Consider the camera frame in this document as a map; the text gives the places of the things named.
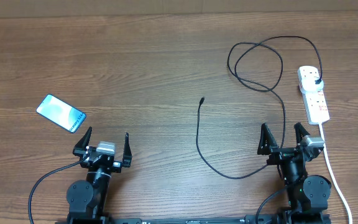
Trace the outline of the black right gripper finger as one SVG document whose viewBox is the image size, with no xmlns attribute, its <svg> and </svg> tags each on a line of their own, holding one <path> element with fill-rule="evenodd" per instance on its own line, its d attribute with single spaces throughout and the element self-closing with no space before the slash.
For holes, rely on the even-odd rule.
<svg viewBox="0 0 358 224">
<path fill-rule="evenodd" d="M 263 123 L 261 125 L 260 141 L 257 149 L 258 155 L 269 155 L 278 149 L 278 144 L 271 133 L 268 125 Z"/>
<path fill-rule="evenodd" d="M 305 136 L 309 135 L 309 132 L 303 127 L 303 125 L 301 123 L 296 123 L 294 125 L 294 129 L 295 129 L 295 135 L 296 135 L 296 144 L 298 146 L 300 146 L 302 139 Z"/>
</svg>

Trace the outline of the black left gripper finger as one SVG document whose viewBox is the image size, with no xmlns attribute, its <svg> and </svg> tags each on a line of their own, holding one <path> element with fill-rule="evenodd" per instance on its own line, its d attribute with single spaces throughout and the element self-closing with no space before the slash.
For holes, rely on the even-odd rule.
<svg viewBox="0 0 358 224">
<path fill-rule="evenodd" d="M 89 141 L 91 138 L 92 127 L 90 126 L 85 133 L 85 135 L 75 144 L 74 150 L 85 150 L 86 147 L 89 145 Z"/>
<path fill-rule="evenodd" d="M 122 157 L 122 166 L 123 167 L 130 167 L 132 162 L 132 152 L 129 145 L 129 133 L 125 135 L 124 141 L 124 153 Z"/>
</svg>

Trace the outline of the blue Galaxy smartphone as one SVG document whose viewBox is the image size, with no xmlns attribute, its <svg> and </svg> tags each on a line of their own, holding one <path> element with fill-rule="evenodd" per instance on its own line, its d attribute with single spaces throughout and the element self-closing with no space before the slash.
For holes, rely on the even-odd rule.
<svg viewBox="0 0 358 224">
<path fill-rule="evenodd" d="M 51 94 L 43 99 L 36 112 L 70 133 L 75 133 L 86 119 L 84 112 Z"/>
</svg>

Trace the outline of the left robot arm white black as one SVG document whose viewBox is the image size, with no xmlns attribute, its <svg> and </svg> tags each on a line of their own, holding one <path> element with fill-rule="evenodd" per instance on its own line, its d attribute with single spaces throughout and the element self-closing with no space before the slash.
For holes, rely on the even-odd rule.
<svg viewBox="0 0 358 224">
<path fill-rule="evenodd" d="M 67 190 L 67 223 L 114 223 L 112 216 L 104 211 L 109 183 L 113 173 L 131 166 L 128 133 L 121 161 L 114 159 L 116 145 L 113 142 L 101 141 L 95 147 L 90 146 L 91 133 L 92 128 L 88 128 L 73 148 L 73 154 L 80 158 L 79 165 L 88 171 L 85 180 L 77 180 Z"/>
</svg>

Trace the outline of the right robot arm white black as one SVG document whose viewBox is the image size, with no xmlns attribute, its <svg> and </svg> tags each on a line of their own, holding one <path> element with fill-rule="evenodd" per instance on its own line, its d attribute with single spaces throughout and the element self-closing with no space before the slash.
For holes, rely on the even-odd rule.
<svg viewBox="0 0 358 224">
<path fill-rule="evenodd" d="M 294 125 L 295 147 L 279 147 L 267 124 L 261 125 L 258 155 L 268 156 L 268 166 L 279 166 L 284 188 L 273 193 L 260 205 L 255 214 L 259 223 L 330 223 L 323 211 L 328 208 L 331 182 L 322 175 L 308 175 L 306 163 L 317 158 L 324 149 L 324 140 L 313 137 L 301 123 Z M 288 207 L 279 208 L 274 215 L 260 217 L 263 206 L 272 198 L 286 192 Z"/>
</svg>

